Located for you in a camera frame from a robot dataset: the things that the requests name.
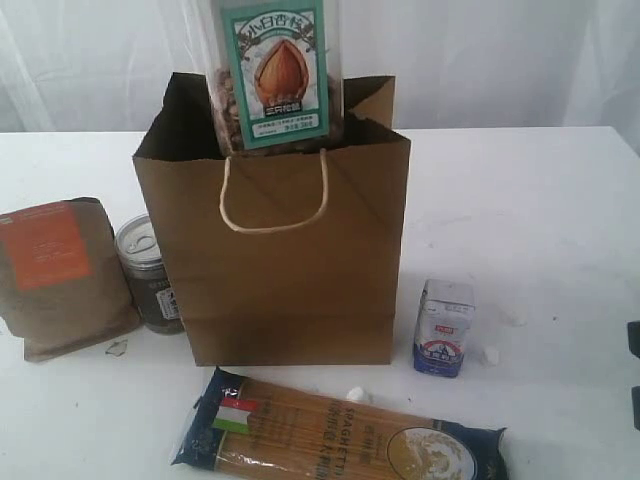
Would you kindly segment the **clear nut jar tan lid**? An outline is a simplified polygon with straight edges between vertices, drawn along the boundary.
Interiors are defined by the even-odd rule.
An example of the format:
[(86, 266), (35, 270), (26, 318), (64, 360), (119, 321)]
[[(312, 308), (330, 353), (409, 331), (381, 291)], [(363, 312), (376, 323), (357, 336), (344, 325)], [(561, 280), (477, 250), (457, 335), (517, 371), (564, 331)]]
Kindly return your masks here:
[(339, 143), (344, 97), (337, 1), (207, 1), (206, 81), (223, 155)]

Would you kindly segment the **brown paper bag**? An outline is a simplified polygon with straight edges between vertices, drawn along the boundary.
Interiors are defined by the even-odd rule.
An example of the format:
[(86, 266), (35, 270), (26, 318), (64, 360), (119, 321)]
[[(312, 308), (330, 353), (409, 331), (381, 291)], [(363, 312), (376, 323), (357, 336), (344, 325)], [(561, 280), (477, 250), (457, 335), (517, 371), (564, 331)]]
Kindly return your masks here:
[(205, 78), (171, 76), (133, 163), (198, 365), (390, 362), (411, 143), (393, 77), (344, 93), (337, 147), (229, 158)]

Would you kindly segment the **white marshmallow far right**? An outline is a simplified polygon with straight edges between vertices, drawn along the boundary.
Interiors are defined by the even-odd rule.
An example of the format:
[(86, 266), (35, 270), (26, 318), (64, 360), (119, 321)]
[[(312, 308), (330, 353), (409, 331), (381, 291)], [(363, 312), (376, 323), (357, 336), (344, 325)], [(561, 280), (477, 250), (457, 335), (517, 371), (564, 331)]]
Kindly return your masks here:
[(527, 323), (525, 316), (514, 308), (505, 309), (505, 318), (507, 324), (513, 327), (522, 327)]

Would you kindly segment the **white marshmallow right of carton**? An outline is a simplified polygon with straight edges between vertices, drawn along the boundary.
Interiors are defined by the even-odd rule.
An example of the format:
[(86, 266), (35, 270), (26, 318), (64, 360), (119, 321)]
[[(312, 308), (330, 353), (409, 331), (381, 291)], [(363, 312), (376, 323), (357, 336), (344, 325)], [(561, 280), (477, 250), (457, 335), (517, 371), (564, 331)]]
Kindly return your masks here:
[(482, 349), (481, 360), (486, 366), (497, 366), (500, 362), (500, 352), (495, 347), (485, 346)]

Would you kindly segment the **white blue milk carton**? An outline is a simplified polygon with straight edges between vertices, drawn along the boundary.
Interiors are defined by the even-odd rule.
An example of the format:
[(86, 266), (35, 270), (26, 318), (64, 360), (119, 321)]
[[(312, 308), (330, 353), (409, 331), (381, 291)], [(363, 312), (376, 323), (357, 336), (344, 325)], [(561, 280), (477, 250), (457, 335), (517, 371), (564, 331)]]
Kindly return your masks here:
[(427, 279), (414, 331), (414, 369), (445, 378), (457, 377), (475, 310), (471, 285)]

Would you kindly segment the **white marshmallow near spaghetti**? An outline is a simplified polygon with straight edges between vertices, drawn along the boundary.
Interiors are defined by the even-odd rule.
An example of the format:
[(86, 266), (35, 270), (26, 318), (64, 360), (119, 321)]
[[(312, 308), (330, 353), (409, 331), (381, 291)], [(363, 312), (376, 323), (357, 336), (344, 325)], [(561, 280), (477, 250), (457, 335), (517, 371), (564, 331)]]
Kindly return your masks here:
[(346, 399), (350, 402), (359, 404), (371, 404), (372, 395), (361, 386), (353, 387), (346, 395)]

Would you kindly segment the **spaghetti packet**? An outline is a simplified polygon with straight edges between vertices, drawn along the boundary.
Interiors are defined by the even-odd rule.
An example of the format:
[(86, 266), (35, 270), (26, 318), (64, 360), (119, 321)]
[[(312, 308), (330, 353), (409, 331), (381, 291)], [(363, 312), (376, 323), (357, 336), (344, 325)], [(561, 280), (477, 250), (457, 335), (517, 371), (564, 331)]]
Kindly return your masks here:
[(173, 461), (243, 479), (505, 479), (502, 436), (216, 369)]

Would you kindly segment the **dark jar silver pull lid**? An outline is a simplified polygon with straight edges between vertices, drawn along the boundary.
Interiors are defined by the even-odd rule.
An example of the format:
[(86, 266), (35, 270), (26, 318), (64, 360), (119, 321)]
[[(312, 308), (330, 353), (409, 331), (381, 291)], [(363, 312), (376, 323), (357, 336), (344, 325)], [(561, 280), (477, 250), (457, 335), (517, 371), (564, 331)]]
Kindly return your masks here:
[(115, 248), (144, 325), (162, 335), (183, 332), (150, 217), (141, 215), (125, 223), (115, 236)]

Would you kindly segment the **clear plastic scrap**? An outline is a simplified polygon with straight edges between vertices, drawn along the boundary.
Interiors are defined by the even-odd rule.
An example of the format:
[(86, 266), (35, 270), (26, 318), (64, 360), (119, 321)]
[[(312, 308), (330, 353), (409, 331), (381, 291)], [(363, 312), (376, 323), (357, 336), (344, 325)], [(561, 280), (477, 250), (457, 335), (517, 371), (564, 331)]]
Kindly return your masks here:
[(110, 357), (119, 358), (122, 357), (128, 349), (128, 340), (121, 339), (114, 341), (106, 350), (105, 354)]

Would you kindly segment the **brown pouch orange label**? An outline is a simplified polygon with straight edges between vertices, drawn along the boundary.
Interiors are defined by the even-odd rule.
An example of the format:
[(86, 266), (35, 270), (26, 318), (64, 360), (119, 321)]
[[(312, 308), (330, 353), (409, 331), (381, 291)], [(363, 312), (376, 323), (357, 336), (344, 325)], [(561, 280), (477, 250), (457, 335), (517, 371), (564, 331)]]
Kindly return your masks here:
[(47, 361), (140, 327), (102, 203), (79, 197), (1, 216), (1, 317), (25, 361)]

